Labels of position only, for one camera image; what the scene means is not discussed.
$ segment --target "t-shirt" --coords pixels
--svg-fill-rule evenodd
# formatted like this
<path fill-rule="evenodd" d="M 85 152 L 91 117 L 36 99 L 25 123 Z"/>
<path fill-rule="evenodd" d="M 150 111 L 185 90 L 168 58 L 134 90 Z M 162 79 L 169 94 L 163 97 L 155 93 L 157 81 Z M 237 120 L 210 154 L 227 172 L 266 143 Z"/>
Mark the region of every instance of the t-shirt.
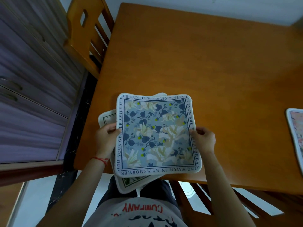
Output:
<path fill-rule="evenodd" d="M 150 198 L 112 198 L 103 202 L 84 227 L 187 227 L 173 204 Z"/>

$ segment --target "wooden table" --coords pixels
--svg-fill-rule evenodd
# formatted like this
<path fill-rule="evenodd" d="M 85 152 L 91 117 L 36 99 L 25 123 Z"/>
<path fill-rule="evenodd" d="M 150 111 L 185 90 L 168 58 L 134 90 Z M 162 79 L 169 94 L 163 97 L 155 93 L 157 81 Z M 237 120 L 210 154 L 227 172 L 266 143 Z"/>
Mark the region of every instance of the wooden table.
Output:
<path fill-rule="evenodd" d="M 74 167 L 95 153 L 98 116 L 122 93 L 188 94 L 197 125 L 235 187 L 303 194 L 285 118 L 303 108 L 302 32 L 224 17 L 122 3 Z M 106 172 L 112 172 L 110 166 Z M 164 179 L 205 183 L 196 174 Z"/>

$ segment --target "chair backrest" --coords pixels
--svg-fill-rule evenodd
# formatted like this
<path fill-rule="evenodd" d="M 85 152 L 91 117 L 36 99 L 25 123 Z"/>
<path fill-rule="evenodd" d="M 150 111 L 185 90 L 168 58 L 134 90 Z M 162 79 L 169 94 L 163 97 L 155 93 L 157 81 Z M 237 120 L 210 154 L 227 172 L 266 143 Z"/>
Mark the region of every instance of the chair backrest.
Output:
<path fill-rule="evenodd" d="M 105 43 L 109 43 L 109 39 L 98 21 L 101 13 L 112 32 L 114 20 L 105 0 L 72 0 L 67 11 L 69 36 L 64 43 L 67 52 L 96 78 L 99 77 L 100 68 L 90 59 L 89 52 L 102 64 L 107 49 Z"/>
<path fill-rule="evenodd" d="M 214 218 L 214 211 L 210 199 L 208 186 L 206 184 L 199 184 L 203 188 L 204 192 L 196 183 L 190 183 L 194 191 L 203 202 L 207 210 L 211 215 L 204 214 L 193 210 L 189 200 L 187 199 L 183 189 L 177 181 L 169 181 L 176 201 L 179 205 L 184 222 L 188 227 L 205 226 L 213 227 L 217 226 Z M 251 216 L 257 227 L 270 227 L 270 226 L 302 226 L 303 223 L 303 196 L 302 195 L 291 195 L 277 192 L 266 192 L 257 190 L 248 190 L 250 193 L 263 199 L 269 204 L 275 206 L 279 210 L 283 211 L 283 214 L 271 216 L 260 207 L 255 205 L 253 202 L 245 198 L 243 195 L 234 192 L 242 202 L 242 204 L 252 211 L 258 218 Z"/>

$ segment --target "red string bracelet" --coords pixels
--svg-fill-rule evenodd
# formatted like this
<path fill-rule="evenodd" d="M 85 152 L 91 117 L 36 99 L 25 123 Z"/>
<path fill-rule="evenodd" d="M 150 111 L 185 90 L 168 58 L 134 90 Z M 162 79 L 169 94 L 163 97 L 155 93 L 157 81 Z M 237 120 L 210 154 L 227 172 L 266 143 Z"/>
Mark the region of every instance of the red string bracelet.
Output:
<path fill-rule="evenodd" d="M 92 157 L 91 159 L 98 159 L 98 160 L 100 160 L 101 162 L 103 162 L 103 163 L 104 163 L 104 165 L 106 165 L 106 166 L 107 166 L 107 161 L 108 161 L 108 158 L 106 158 L 106 159 L 101 159 L 101 158 L 98 158 L 98 157 Z"/>

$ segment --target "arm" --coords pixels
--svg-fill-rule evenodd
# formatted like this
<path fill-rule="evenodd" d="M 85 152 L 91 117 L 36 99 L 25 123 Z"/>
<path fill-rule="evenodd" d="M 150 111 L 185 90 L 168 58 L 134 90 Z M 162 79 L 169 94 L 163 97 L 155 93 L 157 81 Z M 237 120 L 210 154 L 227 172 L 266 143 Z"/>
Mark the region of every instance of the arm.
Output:
<path fill-rule="evenodd" d="M 120 129 L 116 130 L 115 123 L 105 125 L 96 132 L 96 157 L 108 161 L 120 132 Z M 37 227 L 81 227 L 104 168 L 105 164 L 102 161 L 91 159 L 77 180 L 42 218 Z"/>
<path fill-rule="evenodd" d="M 223 168 L 214 155 L 215 134 L 206 128 L 191 131 L 201 153 L 212 207 L 218 226 L 251 226 L 255 224 L 234 193 Z"/>

